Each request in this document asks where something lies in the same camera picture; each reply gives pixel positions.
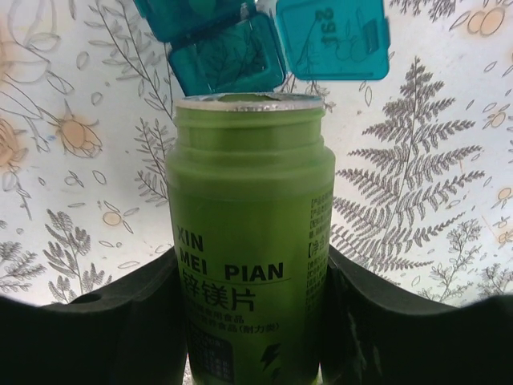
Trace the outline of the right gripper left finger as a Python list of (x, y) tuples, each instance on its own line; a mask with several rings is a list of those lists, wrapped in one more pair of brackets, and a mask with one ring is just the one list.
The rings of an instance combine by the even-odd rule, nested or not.
[(1, 299), (3, 384), (180, 384), (186, 355), (174, 249), (67, 305)]

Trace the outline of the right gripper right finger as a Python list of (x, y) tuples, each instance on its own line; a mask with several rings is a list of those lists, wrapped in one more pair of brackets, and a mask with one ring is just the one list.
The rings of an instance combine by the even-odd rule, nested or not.
[(512, 297), (448, 306), (332, 252), (321, 373), (326, 384), (510, 384)]

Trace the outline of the green pill bottle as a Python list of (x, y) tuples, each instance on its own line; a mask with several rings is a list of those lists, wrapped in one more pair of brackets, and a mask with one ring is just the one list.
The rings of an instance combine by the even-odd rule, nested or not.
[(335, 156), (312, 95), (190, 96), (166, 156), (196, 384), (312, 384)]

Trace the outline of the teal weekly pill organizer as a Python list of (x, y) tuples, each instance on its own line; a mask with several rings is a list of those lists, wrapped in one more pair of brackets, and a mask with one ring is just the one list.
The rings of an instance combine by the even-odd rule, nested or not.
[(380, 80), (390, 27), (381, 1), (137, 1), (186, 96), (303, 81)]

